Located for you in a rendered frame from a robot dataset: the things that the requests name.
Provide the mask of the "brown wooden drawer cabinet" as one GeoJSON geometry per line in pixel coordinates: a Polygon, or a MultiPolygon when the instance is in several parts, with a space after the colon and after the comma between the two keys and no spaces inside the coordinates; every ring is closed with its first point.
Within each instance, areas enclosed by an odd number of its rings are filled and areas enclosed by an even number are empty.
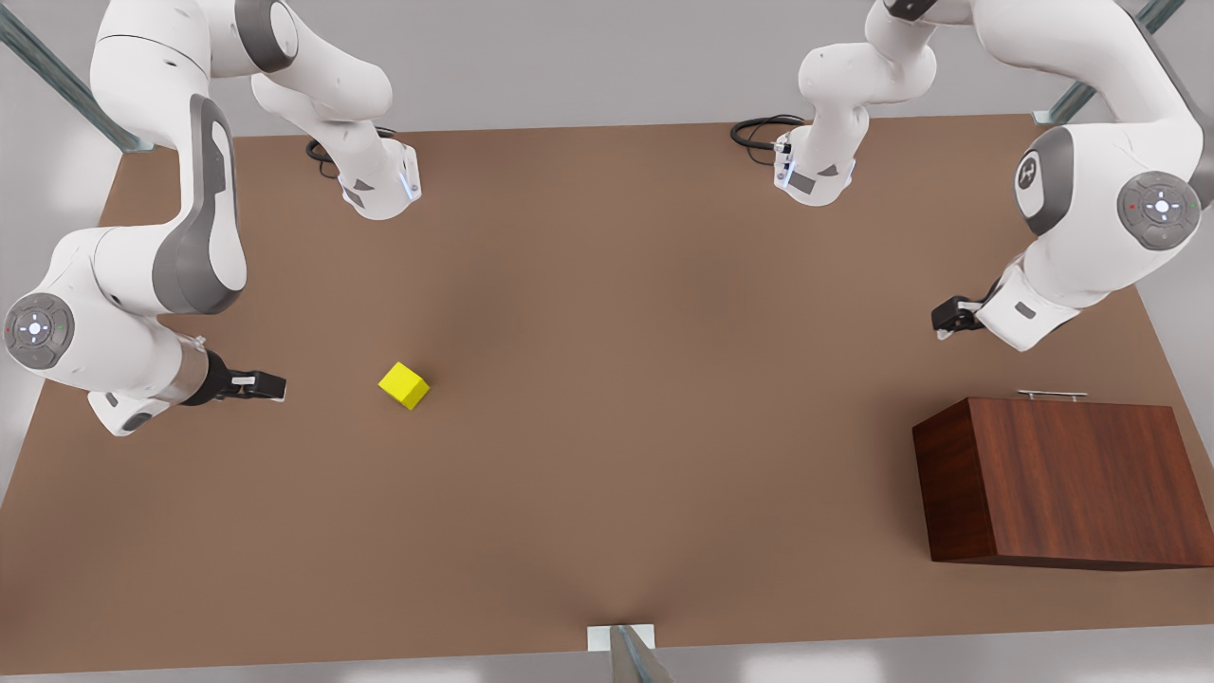
{"type": "Polygon", "coordinates": [[[915,425],[913,444],[936,562],[1214,567],[1169,406],[968,397],[915,425]]]}

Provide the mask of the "yellow cube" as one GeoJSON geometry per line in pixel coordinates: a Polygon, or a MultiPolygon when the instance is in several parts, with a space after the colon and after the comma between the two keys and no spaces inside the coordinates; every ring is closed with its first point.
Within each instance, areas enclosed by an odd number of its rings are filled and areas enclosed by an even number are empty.
{"type": "Polygon", "coordinates": [[[378,381],[378,388],[382,389],[387,395],[393,397],[395,402],[398,402],[399,405],[413,410],[416,403],[424,395],[429,394],[430,385],[425,379],[414,372],[412,368],[396,362],[395,366],[378,381]]]}

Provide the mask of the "silver frame post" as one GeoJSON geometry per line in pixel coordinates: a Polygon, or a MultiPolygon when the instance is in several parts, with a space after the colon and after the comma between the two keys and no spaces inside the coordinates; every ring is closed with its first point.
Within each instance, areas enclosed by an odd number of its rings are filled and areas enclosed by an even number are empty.
{"type": "Polygon", "coordinates": [[[653,625],[599,625],[588,627],[588,650],[608,651],[612,683],[673,683],[673,675],[653,651],[653,625]]]}
{"type": "Polygon", "coordinates": [[[1189,106],[1148,32],[1113,0],[1043,0],[1040,69],[1085,82],[1117,123],[1182,120],[1189,106]]]}
{"type": "Polygon", "coordinates": [[[66,99],[93,129],[100,130],[123,153],[144,153],[155,150],[155,144],[121,129],[115,120],[104,114],[86,82],[83,82],[58,56],[42,42],[25,22],[19,19],[11,8],[0,2],[0,42],[8,47],[29,69],[42,78],[44,82],[66,99]]]}

